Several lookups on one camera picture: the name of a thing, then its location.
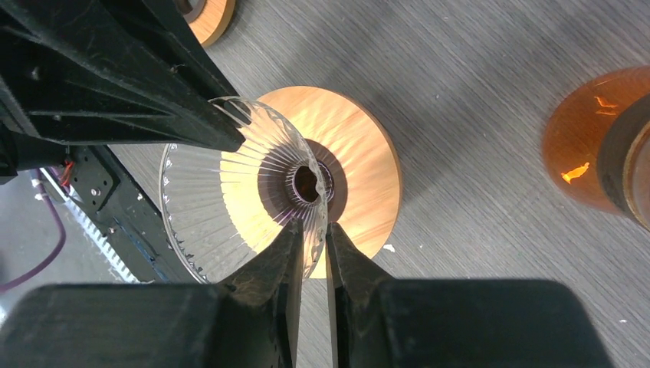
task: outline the clear glass cone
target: clear glass cone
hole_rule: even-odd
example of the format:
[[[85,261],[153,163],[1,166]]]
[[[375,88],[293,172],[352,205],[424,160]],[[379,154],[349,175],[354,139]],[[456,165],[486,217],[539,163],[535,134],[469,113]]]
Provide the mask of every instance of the clear glass cone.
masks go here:
[[[160,207],[172,247],[197,280],[218,282],[300,218],[308,277],[323,251],[327,201],[307,142],[263,103],[240,97],[211,102],[238,123],[246,141],[236,153],[167,145]]]

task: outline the gray table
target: gray table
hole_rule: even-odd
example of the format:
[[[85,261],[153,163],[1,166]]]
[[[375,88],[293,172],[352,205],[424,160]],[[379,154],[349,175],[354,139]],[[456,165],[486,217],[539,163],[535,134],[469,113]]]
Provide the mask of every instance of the gray table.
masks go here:
[[[379,265],[403,277],[562,281],[618,366],[650,366],[650,235],[563,197],[539,150],[570,91],[650,64],[650,2],[239,0],[236,12],[208,53],[242,95],[329,88],[391,134],[404,201],[396,251]],[[155,198],[161,147],[114,148]],[[304,287],[299,366],[331,366],[324,285]]]

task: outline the amber bottle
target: amber bottle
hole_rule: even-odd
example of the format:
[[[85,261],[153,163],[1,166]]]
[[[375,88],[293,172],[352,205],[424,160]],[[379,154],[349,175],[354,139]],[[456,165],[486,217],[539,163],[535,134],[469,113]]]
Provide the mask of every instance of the amber bottle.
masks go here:
[[[650,66],[571,93],[550,118],[542,155],[569,197],[650,229]]]

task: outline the cable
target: cable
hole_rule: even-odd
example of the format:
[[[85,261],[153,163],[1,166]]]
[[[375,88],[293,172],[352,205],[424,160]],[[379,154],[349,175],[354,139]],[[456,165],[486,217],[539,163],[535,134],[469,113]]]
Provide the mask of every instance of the cable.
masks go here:
[[[59,240],[57,242],[57,245],[54,247],[54,250],[52,250],[52,252],[36,267],[25,272],[23,275],[9,281],[8,283],[0,285],[0,294],[15,288],[20,284],[23,284],[27,280],[36,276],[39,272],[43,271],[47,266],[50,265],[50,263],[52,263],[52,261],[59,255],[59,253],[61,253],[61,249],[63,249],[63,246],[65,244],[65,227],[63,226],[61,217],[59,217],[57,210],[54,208],[54,205],[52,204],[49,195],[47,194],[47,192],[45,192],[45,187],[43,186],[43,182],[42,182],[43,176],[41,175],[41,172],[38,170],[33,170],[31,172],[31,176],[35,179],[38,193],[40,197],[43,199],[45,205],[50,210],[50,213],[54,218],[54,222],[57,224],[57,228],[59,231]]]

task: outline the round wooden base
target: round wooden base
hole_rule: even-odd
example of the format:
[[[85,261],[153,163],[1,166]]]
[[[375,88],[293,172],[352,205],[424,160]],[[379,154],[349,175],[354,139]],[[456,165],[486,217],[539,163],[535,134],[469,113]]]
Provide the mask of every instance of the round wooden base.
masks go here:
[[[322,88],[286,87],[258,100],[298,129],[331,174],[328,221],[339,222],[363,254],[376,255],[395,225],[402,198],[397,153],[383,127],[359,104]],[[257,244],[250,238],[254,233],[240,235]],[[324,256],[311,277],[326,277]]]
[[[235,0],[205,0],[205,5],[189,27],[203,48],[213,44],[228,27],[235,10]]]

